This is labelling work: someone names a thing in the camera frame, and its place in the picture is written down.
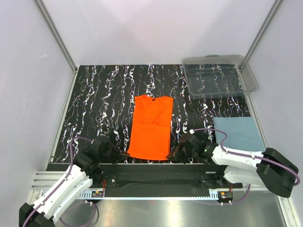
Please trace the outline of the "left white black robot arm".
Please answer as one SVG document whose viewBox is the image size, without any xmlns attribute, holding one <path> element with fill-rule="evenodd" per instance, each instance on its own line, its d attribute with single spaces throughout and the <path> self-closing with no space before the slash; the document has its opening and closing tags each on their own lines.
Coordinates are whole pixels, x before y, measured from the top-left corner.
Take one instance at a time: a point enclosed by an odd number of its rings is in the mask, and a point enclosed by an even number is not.
<svg viewBox="0 0 303 227">
<path fill-rule="evenodd" d="M 59 180 L 32 204 L 19 209 L 19 226 L 53 227 L 66 209 L 87 188 L 106 186 L 102 164 L 118 164 L 130 154 L 120 150 L 105 135 L 90 141 L 84 150 L 71 154 L 71 163 Z"/>
</svg>

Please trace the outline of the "orange t shirt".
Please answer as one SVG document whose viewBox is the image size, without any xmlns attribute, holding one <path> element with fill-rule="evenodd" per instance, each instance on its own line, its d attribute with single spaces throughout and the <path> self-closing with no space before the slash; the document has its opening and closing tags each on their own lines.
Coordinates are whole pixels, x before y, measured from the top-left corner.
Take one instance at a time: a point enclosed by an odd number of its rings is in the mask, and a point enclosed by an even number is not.
<svg viewBox="0 0 303 227">
<path fill-rule="evenodd" d="M 164 161 L 170 152 L 172 97 L 136 96 L 128 153 L 144 160 Z"/>
</svg>

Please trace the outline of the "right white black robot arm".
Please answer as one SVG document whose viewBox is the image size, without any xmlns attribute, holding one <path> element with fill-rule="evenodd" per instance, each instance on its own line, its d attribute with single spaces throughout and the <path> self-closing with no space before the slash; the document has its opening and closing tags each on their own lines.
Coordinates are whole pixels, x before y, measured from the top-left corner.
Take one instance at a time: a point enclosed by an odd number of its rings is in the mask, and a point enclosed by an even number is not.
<svg viewBox="0 0 303 227">
<path fill-rule="evenodd" d="M 274 148 L 264 151 L 243 151 L 225 147 L 222 143 L 203 142 L 195 130 L 183 135 L 178 146 L 166 158 L 186 163 L 190 157 L 205 165 L 222 166 L 215 175 L 219 187 L 244 183 L 266 187 L 273 194 L 289 198 L 293 187 L 301 180 L 298 168 Z"/>
</svg>

